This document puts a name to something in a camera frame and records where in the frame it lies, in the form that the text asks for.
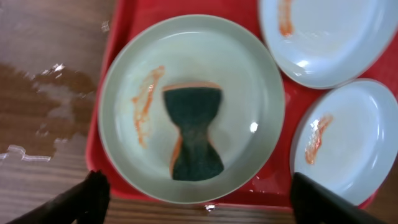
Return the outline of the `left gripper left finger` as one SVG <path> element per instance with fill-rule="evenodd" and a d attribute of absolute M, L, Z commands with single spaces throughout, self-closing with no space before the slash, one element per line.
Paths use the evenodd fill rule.
<path fill-rule="evenodd" d="M 109 201 L 106 176 L 101 171 L 91 171 L 83 182 L 9 223 L 103 224 Z"/>

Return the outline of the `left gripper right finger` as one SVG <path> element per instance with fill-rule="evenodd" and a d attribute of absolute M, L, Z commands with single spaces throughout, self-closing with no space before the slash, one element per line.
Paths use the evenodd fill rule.
<path fill-rule="evenodd" d="M 290 201 L 297 223 L 383 224 L 299 172 L 293 175 Z"/>

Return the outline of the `green and orange sponge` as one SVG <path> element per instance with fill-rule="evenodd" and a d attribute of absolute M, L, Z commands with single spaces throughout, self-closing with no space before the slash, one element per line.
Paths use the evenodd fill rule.
<path fill-rule="evenodd" d="M 224 171 L 209 137 L 209 127 L 223 100 L 221 87 L 211 82 L 168 85 L 162 89 L 167 114 L 178 130 L 170 161 L 173 180 L 208 180 Z"/>

